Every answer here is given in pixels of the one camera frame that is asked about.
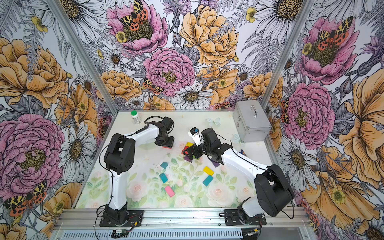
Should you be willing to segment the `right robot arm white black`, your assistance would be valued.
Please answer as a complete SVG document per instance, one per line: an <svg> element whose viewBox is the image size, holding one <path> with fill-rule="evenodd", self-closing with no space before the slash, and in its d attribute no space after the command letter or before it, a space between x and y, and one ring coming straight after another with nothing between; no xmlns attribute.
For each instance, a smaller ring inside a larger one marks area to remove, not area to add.
<svg viewBox="0 0 384 240"><path fill-rule="evenodd" d="M194 127L188 131L188 135L194 143L183 154L190 160L207 156L209 160L235 169L254 181L256 196L247 198L237 207L237 218L241 224L250 225L263 214L276 217L288 204L293 203L294 191L278 165L263 165L242 155L232 145L222 143L213 128L199 132Z"/></svg>

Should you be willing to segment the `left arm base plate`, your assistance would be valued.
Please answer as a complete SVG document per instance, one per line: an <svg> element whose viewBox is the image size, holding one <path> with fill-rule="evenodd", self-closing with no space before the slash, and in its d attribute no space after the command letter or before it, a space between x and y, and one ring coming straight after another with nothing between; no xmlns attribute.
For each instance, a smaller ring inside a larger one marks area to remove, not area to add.
<svg viewBox="0 0 384 240"><path fill-rule="evenodd" d="M140 227L142 225L144 211L128 210L125 213L103 213L100 227Z"/></svg>

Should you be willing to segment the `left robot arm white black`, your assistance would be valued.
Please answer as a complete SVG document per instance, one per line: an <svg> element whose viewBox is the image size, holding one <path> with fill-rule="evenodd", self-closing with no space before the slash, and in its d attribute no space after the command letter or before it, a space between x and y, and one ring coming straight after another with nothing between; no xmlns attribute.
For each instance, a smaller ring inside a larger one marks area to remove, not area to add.
<svg viewBox="0 0 384 240"><path fill-rule="evenodd" d="M171 149L175 138L170 133L174 126L174 121L169 117L151 116L145 120L143 128L128 135L116 133L112 136L104 155L106 170L112 174L111 198L105 205L100 227L128 224L126 173L134 165L136 147L153 142L157 146Z"/></svg>

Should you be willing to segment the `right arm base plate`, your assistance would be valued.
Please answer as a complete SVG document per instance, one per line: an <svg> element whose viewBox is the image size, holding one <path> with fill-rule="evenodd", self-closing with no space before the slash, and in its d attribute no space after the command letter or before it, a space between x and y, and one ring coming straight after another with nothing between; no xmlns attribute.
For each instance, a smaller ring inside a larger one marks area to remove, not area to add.
<svg viewBox="0 0 384 240"><path fill-rule="evenodd" d="M264 214L249 217L238 209L225 209L219 213L219 217L224 218L226 226L264 226L267 224Z"/></svg>

